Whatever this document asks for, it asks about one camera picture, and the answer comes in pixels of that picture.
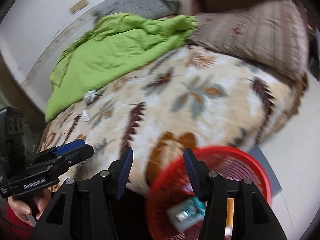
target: white floor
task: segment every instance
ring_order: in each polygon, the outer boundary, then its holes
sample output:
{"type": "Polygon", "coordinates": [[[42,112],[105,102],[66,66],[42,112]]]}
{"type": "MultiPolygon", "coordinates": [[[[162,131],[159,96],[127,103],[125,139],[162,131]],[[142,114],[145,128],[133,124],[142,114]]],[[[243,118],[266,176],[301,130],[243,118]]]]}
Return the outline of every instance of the white floor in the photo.
{"type": "Polygon", "coordinates": [[[260,148],[282,187],[273,198],[288,240],[298,240],[320,207],[320,83],[310,74],[299,114],[260,148]]]}

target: pillow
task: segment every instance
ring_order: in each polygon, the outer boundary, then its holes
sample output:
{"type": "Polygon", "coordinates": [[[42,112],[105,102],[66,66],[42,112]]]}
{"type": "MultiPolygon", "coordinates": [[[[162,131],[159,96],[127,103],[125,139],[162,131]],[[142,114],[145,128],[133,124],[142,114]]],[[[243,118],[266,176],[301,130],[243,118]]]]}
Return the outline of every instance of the pillow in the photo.
{"type": "Polygon", "coordinates": [[[118,12],[133,13],[148,19],[176,15],[179,0],[105,0],[97,6],[95,15],[101,18],[118,12]]]}
{"type": "Polygon", "coordinates": [[[199,14],[188,42],[253,59],[298,81],[308,67],[308,37],[292,0],[270,0],[247,10],[199,14]]]}

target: green blanket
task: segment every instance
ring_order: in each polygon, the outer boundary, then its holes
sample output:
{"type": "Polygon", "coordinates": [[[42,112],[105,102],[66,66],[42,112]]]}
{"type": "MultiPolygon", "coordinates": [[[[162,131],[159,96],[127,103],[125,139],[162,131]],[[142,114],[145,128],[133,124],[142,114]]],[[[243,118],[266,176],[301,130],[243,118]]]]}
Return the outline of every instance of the green blanket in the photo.
{"type": "Polygon", "coordinates": [[[129,13],[101,18],[93,30],[67,48],[53,70],[45,120],[120,76],[185,44],[195,17],[150,20],[129,13]]]}

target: gray mat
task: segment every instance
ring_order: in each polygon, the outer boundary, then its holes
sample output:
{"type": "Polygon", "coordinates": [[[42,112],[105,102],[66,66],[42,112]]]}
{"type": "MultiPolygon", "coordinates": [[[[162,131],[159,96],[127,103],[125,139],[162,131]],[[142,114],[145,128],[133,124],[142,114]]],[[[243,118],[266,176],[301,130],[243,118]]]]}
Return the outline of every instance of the gray mat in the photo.
{"type": "Polygon", "coordinates": [[[281,185],[263,152],[258,146],[256,146],[248,153],[261,164],[261,166],[268,174],[269,180],[271,182],[272,196],[278,194],[282,190],[281,185]]]}

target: human hand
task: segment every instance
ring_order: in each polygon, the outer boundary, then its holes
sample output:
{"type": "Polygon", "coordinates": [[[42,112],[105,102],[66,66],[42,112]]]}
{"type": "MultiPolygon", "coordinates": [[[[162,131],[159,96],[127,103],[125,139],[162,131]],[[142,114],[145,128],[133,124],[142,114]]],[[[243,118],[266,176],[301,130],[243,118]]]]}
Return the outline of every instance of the human hand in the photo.
{"type": "MultiPolygon", "coordinates": [[[[42,191],[42,196],[38,202],[38,209],[39,212],[36,214],[36,219],[39,220],[40,216],[44,212],[45,208],[49,204],[51,200],[51,191],[46,188],[42,191]]],[[[12,197],[8,198],[8,203],[11,209],[13,210],[14,214],[23,222],[27,223],[28,225],[32,226],[30,220],[28,219],[27,215],[31,215],[32,211],[31,208],[24,203],[22,200],[14,199],[12,197]]]]}

